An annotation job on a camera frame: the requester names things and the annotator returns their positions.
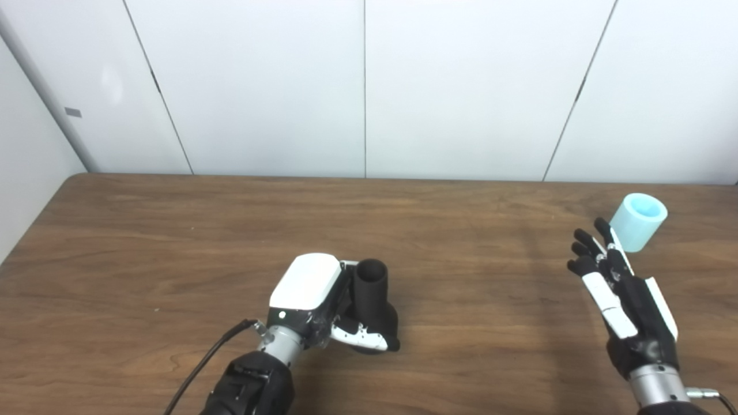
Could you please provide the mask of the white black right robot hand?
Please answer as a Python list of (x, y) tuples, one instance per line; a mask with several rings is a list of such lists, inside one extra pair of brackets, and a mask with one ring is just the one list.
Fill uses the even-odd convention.
[(647, 365), (679, 369), (677, 331), (656, 279), (637, 276), (607, 221), (598, 217), (594, 227), (603, 241), (575, 229), (570, 248), (577, 257), (567, 268), (580, 277), (601, 313), (612, 365), (625, 379)]

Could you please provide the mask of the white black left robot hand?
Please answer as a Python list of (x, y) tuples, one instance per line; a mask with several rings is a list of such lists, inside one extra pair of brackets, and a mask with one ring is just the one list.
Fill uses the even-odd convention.
[(364, 354), (397, 352), (398, 326), (385, 263), (306, 253), (293, 260), (271, 294), (259, 349), (285, 364), (330, 341)]

